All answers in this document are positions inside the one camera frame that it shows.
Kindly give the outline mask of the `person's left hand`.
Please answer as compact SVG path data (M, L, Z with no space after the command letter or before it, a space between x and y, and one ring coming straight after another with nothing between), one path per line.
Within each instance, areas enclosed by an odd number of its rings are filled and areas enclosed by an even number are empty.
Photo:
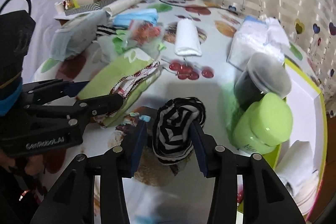
M1 167L7 172L10 172L9 167L16 166L15 159L8 157L3 150L0 151L0 158ZM37 175L43 167L43 155L30 156L25 164L25 172L30 176L34 176Z

